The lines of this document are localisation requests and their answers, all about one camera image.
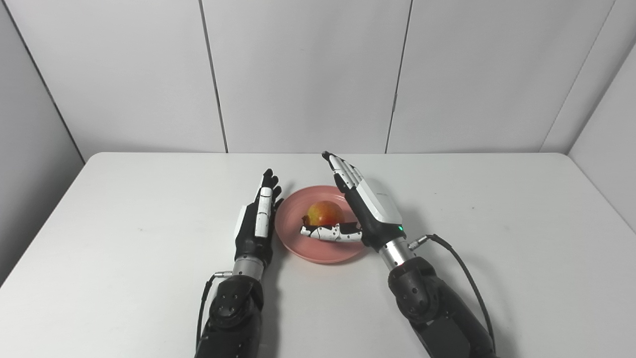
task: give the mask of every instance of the red apple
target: red apple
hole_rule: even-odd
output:
[[[323,200],[314,203],[307,210],[307,215],[303,217],[305,225],[336,225],[339,222],[345,222],[345,214],[338,204]]]

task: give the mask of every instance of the black robotic finger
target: black robotic finger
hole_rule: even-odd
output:
[[[272,181],[273,181],[273,171],[272,169],[267,169],[265,171],[265,173],[263,173],[263,182],[261,183],[261,187],[268,187],[271,188],[273,187],[272,185]]]
[[[276,198],[280,195],[281,192],[282,189],[280,187],[274,188],[274,190],[272,191],[272,202],[276,201]]]
[[[276,212],[278,210],[278,207],[282,204],[282,198],[280,198],[275,204],[274,204],[274,209],[273,212]]]

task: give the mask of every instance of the white finger segment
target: white finger segment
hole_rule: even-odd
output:
[[[258,197],[258,210],[256,211],[256,227],[254,236],[266,238],[269,233],[270,214],[272,210],[272,188],[263,187]]]

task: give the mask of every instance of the robot finger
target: robot finger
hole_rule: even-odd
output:
[[[363,179],[362,174],[360,174],[360,171],[357,170],[357,168],[354,167],[353,165],[349,164],[349,162],[347,162],[346,160],[342,159],[342,162],[345,165],[345,169],[348,170],[349,173],[351,173],[351,176],[353,177],[356,183],[356,186],[358,186],[358,184],[360,184],[360,182]]]
[[[278,199],[278,201],[274,204],[272,213],[275,213],[278,210],[278,207],[282,204],[282,198]]]
[[[272,191],[272,202],[276,201],[276,198],[280,195],[281,192],[282,189],[280,187],[274,188],[274,190]]]
[[[356,186],[353,173],[348,168],[345,169],[346,165],[343,163],[341,158],[329,152],[323,152],[322,157],[329,162],[329,166],[331,166],[334,175],[339,176],[340,179],[342,179],[344,187],[340,189],[341,191],[353,189]]]

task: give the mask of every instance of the robotic arm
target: robotic arm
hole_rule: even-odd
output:
[[[215,273],[205,285],[202,307],[215,277],[219,284],[203,334],[197,332],[195,358],[254,358],[261,333],[263,288],[261,277],[272,261],[273,220],[281,200],[278,178],[268,169],[253,203],[238,216],[236,253],[232,271]]]
[[[324,152],[322,156],[333,170],[336,186],[360,221],[362,242],[378,252],[389,268],[389,288],[396,297],[397,307],[431,358],[496,358],[493,339],[486,329],[461,298],[437,277],[431,264],[412,251],[427,238],[442,245],[448,243],[431,235],[410,247],[402,217],[386,191],[369,183],[356,167],[336,155]]]

